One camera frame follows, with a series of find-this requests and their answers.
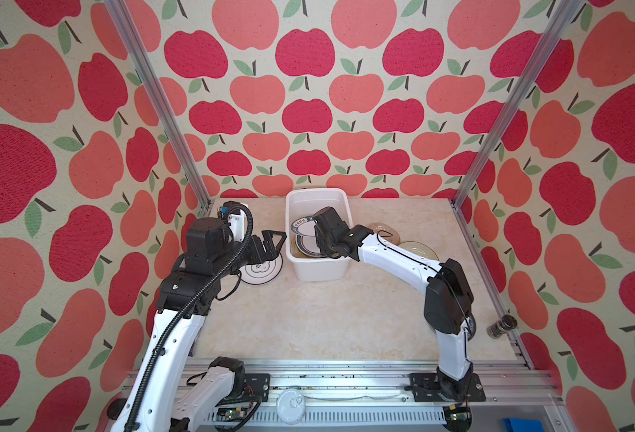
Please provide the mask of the pink ribbed glass plate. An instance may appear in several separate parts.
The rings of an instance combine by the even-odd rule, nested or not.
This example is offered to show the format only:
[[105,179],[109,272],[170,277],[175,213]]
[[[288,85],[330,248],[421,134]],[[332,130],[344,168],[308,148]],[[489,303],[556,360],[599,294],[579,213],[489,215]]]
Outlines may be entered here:
[[381,239],[385,239],[394,245],[399,245],[401,238],[399,233],[391,226],[383,222],[373,222],[368,226]]

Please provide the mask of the right aluminium frame post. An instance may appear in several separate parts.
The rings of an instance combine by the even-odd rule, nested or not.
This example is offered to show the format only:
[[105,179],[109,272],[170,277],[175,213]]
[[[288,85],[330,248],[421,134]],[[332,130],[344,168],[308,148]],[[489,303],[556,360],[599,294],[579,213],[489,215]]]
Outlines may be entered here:
[[578,15],[578,11],[585,3],[585,1],[577,0],[565,0],[558,3],[522,74],[518,77],[517,84],[509,92],[509,97],[504,103],[488,137],[483,140],[477,157],[471,164],[467,175],[463,178],[456,195],[451,201],[452,209],[455,211],[461,210],[472,187],[477,184],[480,173],[488,163],[491,153],[501,141],[522,102],[533,89],[537,78],[544,70],[551,54],[553,54],[562,36],[564,36],[572,21]]

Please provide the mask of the white plate green text rim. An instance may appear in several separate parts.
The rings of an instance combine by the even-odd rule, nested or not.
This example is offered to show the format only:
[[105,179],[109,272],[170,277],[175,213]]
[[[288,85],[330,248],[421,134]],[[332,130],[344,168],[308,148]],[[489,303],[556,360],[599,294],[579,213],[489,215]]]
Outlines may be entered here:
[[317,246],[316,224],[312,216],[301,217],[290,225],[291,232],[295,235],[295,243],[301,254],[306,257],[321,257]]

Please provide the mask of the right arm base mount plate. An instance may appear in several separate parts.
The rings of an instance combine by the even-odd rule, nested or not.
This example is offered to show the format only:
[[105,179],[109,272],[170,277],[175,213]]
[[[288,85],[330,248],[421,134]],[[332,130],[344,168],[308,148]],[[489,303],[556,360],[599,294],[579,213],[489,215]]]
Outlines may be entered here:
[[484,402],[487,396],[479,376],[467,374],[461,381],[437,374],[409,374],[406,391],[412,392],[415,402]]

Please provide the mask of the aluminium front rail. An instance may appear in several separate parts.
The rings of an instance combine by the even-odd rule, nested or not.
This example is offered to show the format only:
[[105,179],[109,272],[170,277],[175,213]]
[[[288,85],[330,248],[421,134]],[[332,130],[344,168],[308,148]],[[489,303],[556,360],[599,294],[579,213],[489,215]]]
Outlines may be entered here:
[[[409,374],[435,374],[430,362],[243,362],[246,374],[270,374],[267,402],[217,406],[196,431],[249,431],[255,428],[367,428],[436,426],[478,431],[483,424],[506,430],[503,419],[536,419],[547,431],[572,431],[575,422],[551,384],[551,375],[522,364],[480,365],[484,402],[415,402],[406,391]],[[189,360],[180,379],[179,397],[198,383],[209,364]],[[276,401],[287,389],[300,391],[307,405],[297,425],[280,421]],[[111,427],[127,399],[108,411]]]

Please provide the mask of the white plastic bin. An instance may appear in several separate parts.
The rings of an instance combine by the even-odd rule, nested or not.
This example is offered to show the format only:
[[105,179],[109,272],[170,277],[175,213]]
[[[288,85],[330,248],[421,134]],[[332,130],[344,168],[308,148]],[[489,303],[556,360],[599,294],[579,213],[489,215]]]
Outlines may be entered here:
[[342,279],[352,262],[348,257],[308,257],[299,251],[297,234],[291,230],[294,221],[312,216],[324,207],[333,207],[340,219],[353,227],[353,217],[347,194],[338,188],[309,188],[294,190],[286,196],[285,227],[288,235],[286,257],[302,282],[326,282]]

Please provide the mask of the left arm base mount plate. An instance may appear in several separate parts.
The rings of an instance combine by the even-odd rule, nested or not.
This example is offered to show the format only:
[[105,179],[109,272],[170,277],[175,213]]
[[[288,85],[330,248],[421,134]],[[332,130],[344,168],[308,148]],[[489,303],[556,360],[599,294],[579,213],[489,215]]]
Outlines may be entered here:
[[218,406],[251,401],[267,402],[270,392],[270,374],[246,374],[239,394],[227,396]]

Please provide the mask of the cream plate with plant drawing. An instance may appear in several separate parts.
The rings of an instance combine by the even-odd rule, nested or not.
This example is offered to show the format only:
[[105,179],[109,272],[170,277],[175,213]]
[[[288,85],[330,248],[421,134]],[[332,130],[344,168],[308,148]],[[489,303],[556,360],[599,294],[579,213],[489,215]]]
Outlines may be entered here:
[[426,259],[434,261],[440,260],[436,252],[424,243],[417,241],[406,241],[400,243],[399,246],[400,248],[403,248],[404,250],[407,250],[408,252],[411,252],[419,257],[424,257]]

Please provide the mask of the blue object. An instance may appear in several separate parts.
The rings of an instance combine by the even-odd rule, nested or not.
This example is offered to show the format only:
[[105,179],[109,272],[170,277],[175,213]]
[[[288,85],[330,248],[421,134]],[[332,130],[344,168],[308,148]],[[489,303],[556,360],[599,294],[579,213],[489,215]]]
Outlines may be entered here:
[[507,432],[544,432],[542,422],[536,419],[503,419]]

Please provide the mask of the white round cap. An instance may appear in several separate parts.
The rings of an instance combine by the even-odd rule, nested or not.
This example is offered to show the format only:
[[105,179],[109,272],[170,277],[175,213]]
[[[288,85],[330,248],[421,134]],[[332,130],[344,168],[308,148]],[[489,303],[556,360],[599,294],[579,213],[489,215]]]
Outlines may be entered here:
[[281,422],[297,425],[303,421],[307,405],[302,393],[296,389],[284,390],[276,401],[276,413]]

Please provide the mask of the blue patterned plate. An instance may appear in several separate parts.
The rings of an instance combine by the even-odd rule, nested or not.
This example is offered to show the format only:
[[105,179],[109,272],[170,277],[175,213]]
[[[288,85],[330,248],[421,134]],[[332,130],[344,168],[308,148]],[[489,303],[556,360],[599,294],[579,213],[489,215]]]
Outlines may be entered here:
[[469,313],[466,316],[465,325],[466,325],[466,329],[467,329],[467,340],[471,341],[475,337],[475,335],[477,333],[477,329],[478,329],[475,317],[474,317],[474,315],[472,313]]

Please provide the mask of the small metal cylinder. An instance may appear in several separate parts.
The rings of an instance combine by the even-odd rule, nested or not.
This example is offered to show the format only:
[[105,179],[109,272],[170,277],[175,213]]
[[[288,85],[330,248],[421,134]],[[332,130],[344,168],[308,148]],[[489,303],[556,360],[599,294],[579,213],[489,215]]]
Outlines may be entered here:
[[517,327],[517,319],[512,315],[505,314],[495,323],[487,328],[490,338],[499,339]]

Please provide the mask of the aluminium frame post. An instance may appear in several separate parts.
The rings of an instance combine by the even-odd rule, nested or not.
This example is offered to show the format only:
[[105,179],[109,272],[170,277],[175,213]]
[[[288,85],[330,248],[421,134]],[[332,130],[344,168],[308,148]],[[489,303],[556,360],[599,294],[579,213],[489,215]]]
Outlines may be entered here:
[[126,5],[126,1],[107,0],[105,4],[115,28],[135,65],[135,71],[143,82],[160,124],[169,138],[169,142],[171,142],[176,157],[182,164],[182,171],[187,180],[189,180],[189,185],[200,203],[197,214],[198,216],[208,215],[213,199],[209,196],[207,188],[201,179],[191,148],[173,114],[173,107],[164,87],[153,69],[148,52],[139,35],[134,18]]
[[488,137],[483,140],[477,157],[471,164],[467,175],[463,178],[456,195],[451,201],[452,209],[455,211],[461,210],[472,187],[477,184],[480,173],[488,163],[491,153],[501,141],[522,102],[533,89],[537,78],[544,70],[551,54],[553,54],[562,36],[564,36],[572,21],[578,15],[578,11],[585,3],[585,1],[577,0],[565,0],[558,3],[522,74],[518,77],[517,84],[509,92],[509,97],[504,103]]

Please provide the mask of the white plate black flower outline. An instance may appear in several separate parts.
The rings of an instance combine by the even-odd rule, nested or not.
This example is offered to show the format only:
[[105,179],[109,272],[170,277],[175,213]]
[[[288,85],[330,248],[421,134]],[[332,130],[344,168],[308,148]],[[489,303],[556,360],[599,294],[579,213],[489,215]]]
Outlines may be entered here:
[[249,285],[264,285],[272,282],[283,269],[283,255],[272,261],[247,265],[241,268],[241,281]]

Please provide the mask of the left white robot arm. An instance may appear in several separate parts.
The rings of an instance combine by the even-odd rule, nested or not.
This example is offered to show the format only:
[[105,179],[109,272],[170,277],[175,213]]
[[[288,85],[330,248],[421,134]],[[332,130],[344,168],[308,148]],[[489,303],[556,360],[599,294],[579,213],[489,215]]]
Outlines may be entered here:
[[227,204],[218,217],[191,224],[185,252],[160,285],[146,356],[112,430],[196,431],[219,403],[243,394],[245,365],[224,356],[212,361],[184,396],[177,392],[222,278],[281,256],[285,232],[255,235],[253,230],[252,215],[240,204]]

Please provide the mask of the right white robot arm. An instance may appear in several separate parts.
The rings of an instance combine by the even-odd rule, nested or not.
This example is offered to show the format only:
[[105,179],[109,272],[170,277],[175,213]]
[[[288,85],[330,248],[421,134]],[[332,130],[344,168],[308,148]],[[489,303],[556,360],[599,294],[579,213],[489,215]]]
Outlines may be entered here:
[[468,342],[477,325],[472,316],[474,295],[461,264],[441,263],[409,252],[368,227],[350,227],[332,207],[313,215],[317,246],[331,258],[349,257],[376,266],[425,295],[423,315],[439,345],[436,379],[445,401],[468,397],[473,376]]

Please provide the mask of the left aluminium frame post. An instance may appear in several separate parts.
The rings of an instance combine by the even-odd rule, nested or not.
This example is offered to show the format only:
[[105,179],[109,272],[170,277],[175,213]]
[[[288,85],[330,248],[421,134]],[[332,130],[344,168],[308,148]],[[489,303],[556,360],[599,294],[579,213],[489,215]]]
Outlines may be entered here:
[[173,114],[173,107],[164,87],[153,69],[148,52],[139,35],[134,18],[126,5],[126,1],[107,0],[105,4],[115,28],[135,65],[135,71],[143,82],[160,124],[169,138],[169,142],[171,142],[176,157],[182,164],[182,171],[187,180],[189,180],[189,185],[200,203],[197,214],[198,216],[208,215],[213,199],[209,196],[207,188],[201,179],[191,148]]

